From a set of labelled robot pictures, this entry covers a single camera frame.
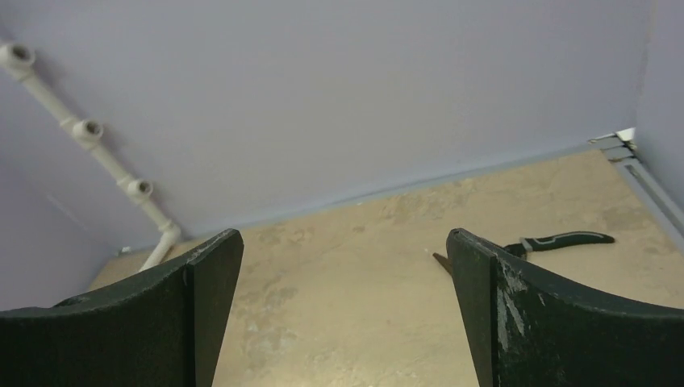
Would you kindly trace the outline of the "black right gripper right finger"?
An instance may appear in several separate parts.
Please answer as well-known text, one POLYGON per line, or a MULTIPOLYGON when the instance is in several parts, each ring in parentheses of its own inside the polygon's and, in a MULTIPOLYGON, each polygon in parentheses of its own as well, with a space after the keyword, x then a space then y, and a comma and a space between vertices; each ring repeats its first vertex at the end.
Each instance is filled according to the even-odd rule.
POLYGON ((682 310, 571 281, 462 228, 446 248, 479 385, 682 385, 682 310))

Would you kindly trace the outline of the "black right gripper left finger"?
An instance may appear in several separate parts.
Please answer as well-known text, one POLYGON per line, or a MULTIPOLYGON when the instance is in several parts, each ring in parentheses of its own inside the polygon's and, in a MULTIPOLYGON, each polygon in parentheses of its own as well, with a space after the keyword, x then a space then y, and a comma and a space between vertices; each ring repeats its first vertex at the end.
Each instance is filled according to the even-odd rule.
POLYGON ((2 385, 211 385, 243 253, 228 229, 54 306, 3 311, 2 385))

